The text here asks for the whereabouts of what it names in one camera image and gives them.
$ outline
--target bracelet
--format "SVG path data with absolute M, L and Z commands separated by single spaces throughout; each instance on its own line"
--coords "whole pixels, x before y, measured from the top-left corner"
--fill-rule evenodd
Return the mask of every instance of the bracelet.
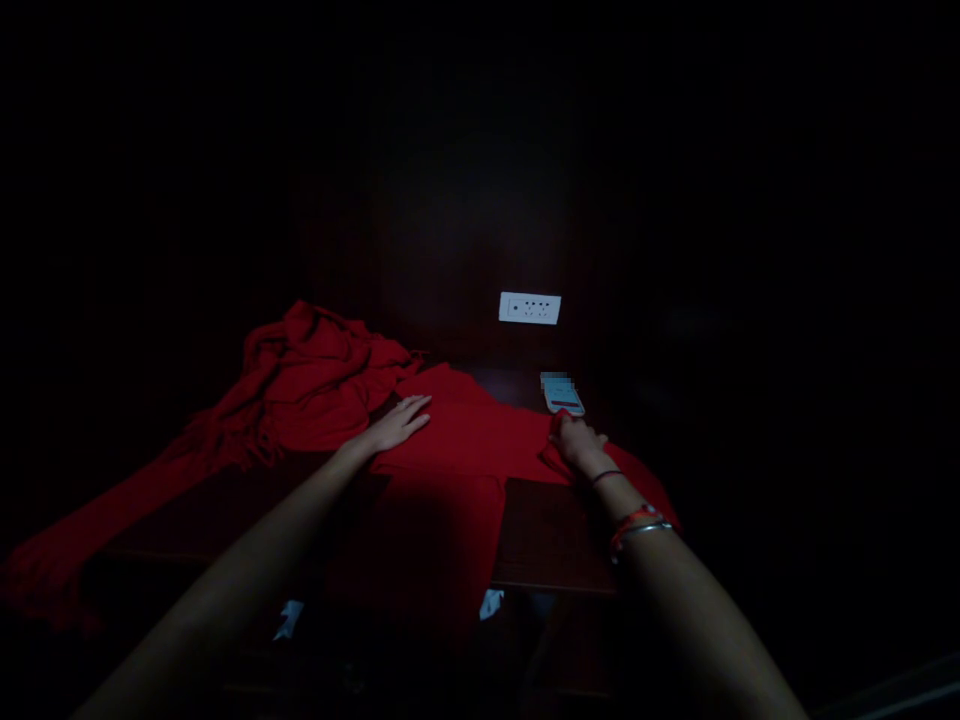
M 623 475 L 621 470 L 604 470 L 602 473 L 597 475 L 593 480 L 590 481 L 591 487 L 596 487 L 597 483 L 603 480 L 607 475 Z
M 657 520 L 656 523 L 651 523 L 650 525 L 641 525 L 637 528 L 633 527 L 635 520 L 640 518 L 651 518 Z M 663 519 L 663 515 L 650 503 L 644 503 L 640 506 L 640 509 L 636 512 L 632 512 L 627 515 L 623 520 L 620 521 L 617 532 L 613 534 L 613 539 L 610 541 L 610 559 L 613 561 L 613 564 L 617 564 L 617 555 L 623 550 L 623 543 L 621 539 L 629 533 L 633 532 L 644 532 L 642 528 L 645 527 L 659 527 L 666 521 Z
M 672 530 L 673 525 L 668 523 L 666 520 L 659 520 L 655 523 L 650 523 L 649 525 L 639 525 L 635 528 L 627 528 L 624 532 L 619 533 L 619 537 L 615 537 L 614 540 L 617 541 L 616 547 L 611 545 L 610 547 L 610 562 L 614 565 L 619 564 L 619 558 L 617 555 L 620 554 L 620 551 L 623 550 L 623 538 L 627 535 L 639 535 L 642 532 L 650 532 L 651 530 Z

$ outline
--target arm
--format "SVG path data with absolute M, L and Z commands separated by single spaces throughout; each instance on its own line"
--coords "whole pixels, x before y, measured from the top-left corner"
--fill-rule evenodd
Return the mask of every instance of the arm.
M 357 470 L 427 424 L 413 417 L 429 401 L 407 398 L 345 443 L 200 576 L 74 717 L 171 713 L 280 591 Z
M 606 436 L 582 420 L 564 419 L 560 437 L 552 439 L 588 478 L 618 469 L 603 452 Z M 646 503 L 623 475 L 608 475 L 595 489 L 615 524 Z M 722 704 L 741 718 L 807 717 L 743 613 L 676 533 L 625 537 L 621 562 L 650 596 L 710 714 Z

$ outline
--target red fabric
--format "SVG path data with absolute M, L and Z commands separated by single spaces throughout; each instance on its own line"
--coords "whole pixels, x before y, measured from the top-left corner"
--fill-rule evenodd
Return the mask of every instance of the red fabric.
M 400 383 L 397 393 L 404 397 L 433 395 L 430 423 L 402 445 L 378 455 L 373 472 L 390 474 L 413 469 L 573 483 L 573 470 L 548 439 L 559 432 L 565 410 L 546 415 L 492 404 L 493 398 L 473 378 L 449 366 L 432 368 Z M 454 402 L 460 393 L 471 401 Z M 475 404 L 480 394 L 486 399 L 483 404 Z M 679 529 L 670 498 L 646 465 L 613 443 L 607 443 L 606 450 L 647 502 Z
M 250 333 L 240 380 L 160 457 L 13 551 L 0 573 L 3 599 L 54 628 L 92 629 L 79 572 L 111 538 L 227 465 L 339 447 L 421 364 L 362 322 L 298 302 Z
M 490 587 L 505 498 L 501 478 L 398 470 L 328 565 L 328 598 L 434 646 L 464 647 Z
M 490 585 L 506 478 L 574 480 L 548 440 L 562 415 L 501 405 L 446 364 L 405 380 L 397 393 L 432 395 L 430 423 L 374 460 L 373 472 L 393 479 L 328 566 L 327 593 L 456 650 L 476 625 Z M 615 445 L 607 451 L 679 528 L 669 498 L 643 463 Z

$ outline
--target right hand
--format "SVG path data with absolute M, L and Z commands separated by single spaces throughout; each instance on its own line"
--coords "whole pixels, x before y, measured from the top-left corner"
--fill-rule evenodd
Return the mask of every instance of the right hand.
M 560 435 L 550 436 L 550 442 L 560 449 L 564 460 L 576 465 L 588 476 L 610 462 L 609 456 L 603 451 L 607 439 L 606 435 L 597 435 L 583 420 L 574 420 L 569 415 L 560 421 Z

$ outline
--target wrist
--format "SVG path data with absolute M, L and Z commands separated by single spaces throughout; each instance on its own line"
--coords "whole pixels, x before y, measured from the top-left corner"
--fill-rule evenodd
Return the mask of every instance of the wrist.
M 373 443 L 365 432 L 360 433 L 355 438 L 347 440 L 340 446 L 337 453 L 356 459 L 360 461 L 361 464 L 367 462 L 367 460 L 377 454 L 376 450 L 374 450 Z
M 602 451 L 592 452 L 577 458 L 576 465 L 589 480 L 593 480 L 602 472 L 620 469 L 613 461 L 613 458 Z

